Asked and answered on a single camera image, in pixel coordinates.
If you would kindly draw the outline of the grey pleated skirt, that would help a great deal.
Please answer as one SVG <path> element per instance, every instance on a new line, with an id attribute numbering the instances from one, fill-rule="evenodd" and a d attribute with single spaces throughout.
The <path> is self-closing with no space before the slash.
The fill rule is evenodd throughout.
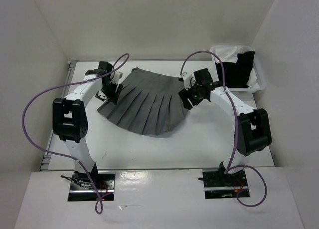
<path id="1" fill-rule="evenodd" d="M 97 111 L 122 129 L 158 136 L 173 131 L 189 112 L 178 94 L 184 84 L 177 77 L 134 68 L 121 84 L 117 103 L 107 101 Z"/>

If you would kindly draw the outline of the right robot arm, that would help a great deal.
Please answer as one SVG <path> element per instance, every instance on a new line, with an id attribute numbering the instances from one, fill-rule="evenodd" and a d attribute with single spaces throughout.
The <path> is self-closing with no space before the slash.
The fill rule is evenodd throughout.
<path id="1" fill-rule="evenodd" d="M 235 181 L 252 153 L 271 144 L 268 113 L 265 109 L 255 109 L 244 103 L 221 81 L 214 81 L 207 68 L 192 74 L 184 72 L 179 80 L 184 83 L 184 88 L 178 93 L 184 108 L 190 110 L 207 100 L 235 120 L 234 149 L 218 169 L 219 182 L 228 186 Z"/>

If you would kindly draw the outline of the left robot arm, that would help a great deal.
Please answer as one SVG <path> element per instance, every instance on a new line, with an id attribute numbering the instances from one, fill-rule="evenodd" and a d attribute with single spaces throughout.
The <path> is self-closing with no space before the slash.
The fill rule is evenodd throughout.
<path id="1" fill-rule="evenodd" d="M 88 70 L 84 83 L 64 98 L 53 101 L 53 133 L 64 142 L 71 157 L 75 158 L 75 180 L 88 189 L 99 184 L 97 165 L 92 159 L 86 142 L 89 123 L 86 106 L 93 97 L 117 104 L 123 86 L 119 84 L 121 72 L 113 72 L 112 64 L 100 61 L 98 68 Z"/>

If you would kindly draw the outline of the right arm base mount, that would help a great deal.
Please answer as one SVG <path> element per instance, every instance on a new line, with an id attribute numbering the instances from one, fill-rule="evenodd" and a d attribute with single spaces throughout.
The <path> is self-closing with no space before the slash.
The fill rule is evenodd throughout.
<path id="1" fill-rule="evenodd" d="M 203 182 L 206 199 L 236 198 L 237 194 L 240 198 L 250 197 L 246 174 L 243 170 L 226 176 L 218 170 L 203 170 L 198 180 Z"/>

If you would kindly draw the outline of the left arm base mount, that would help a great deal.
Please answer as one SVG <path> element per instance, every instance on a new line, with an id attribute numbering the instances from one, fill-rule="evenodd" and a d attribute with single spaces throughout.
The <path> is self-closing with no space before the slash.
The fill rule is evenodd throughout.
<path id="1" fill-rule="evenodd" d="M 70 182 L 68 201 L 69 202 L 85 202 L 97 201 L 97 194 L 88 178 L 80 179 L 74 173 L 71 177 L 64 175 L 61 178 Z M 114 200 L 115 190 L 115 174 L 114 173 L 98 173 L 95 178 L 96 188 L 103 201 Z"/>

